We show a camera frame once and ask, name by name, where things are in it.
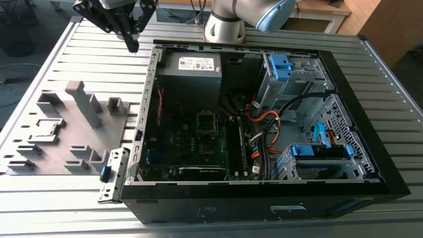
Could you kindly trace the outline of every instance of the metal table surface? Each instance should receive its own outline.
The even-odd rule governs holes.
[[[86,90],[99,100],[114,96],[131,103],[122,138],[123,146],[131,148],[154,39],[201,42],[203,30],[186,24],[151,22],[139,39],[141,51],[131,54],[125,42],[89,21],[71,22],[3,129],[0,151],[11,149],[6,145],[19,134],[30,113],[42,113],[34,106],[42,91],[60,93],[67,80],[77,79],[85,81]],[[349,35],[294,31],[265,34],[255,29],[247,30],[247,41],[249,45],[334,53],[413,194],[334,220],[145,226],[123,204],[97,204],[98,176],[0,176],[0,235],[419,237],[423,113],[369,42]]]

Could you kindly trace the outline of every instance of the black computer case frame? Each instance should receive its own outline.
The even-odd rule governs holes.
[[[319,183],[254,185],[125,185],[121,200],[143,223],[275,221],[335,218],[370,204],[395,200],[410,194],[365,109],[354,94],[333,53],[310,49],[233,46],[211,43],[155,41],[165,47],[189,51],[207,47],[241,51],[290,51],[314,53],[323,61],[335,90],[362,137],[365,148],[382,178],[379,183]]]

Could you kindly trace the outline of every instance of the power supply label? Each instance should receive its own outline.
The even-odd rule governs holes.
[[[181,57],[178,69],[214,71],[214,59],[198,57]]]

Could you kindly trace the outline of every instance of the green circuit board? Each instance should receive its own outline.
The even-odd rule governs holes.
[[[234,172],[230,160],[227,126],[215,119],[215,134],[198,134],[195,116],[165,117],[157,135],[149,142],[150,177],[155,180],[174,180],[179,168],[202,167],[226,169],[226,180],[249,180],[246,172]]]

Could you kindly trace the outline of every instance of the open computer tower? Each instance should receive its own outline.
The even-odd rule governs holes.
[[[165,41],[102,181],[143,223],[335,218],[410,194],[331,52]]]

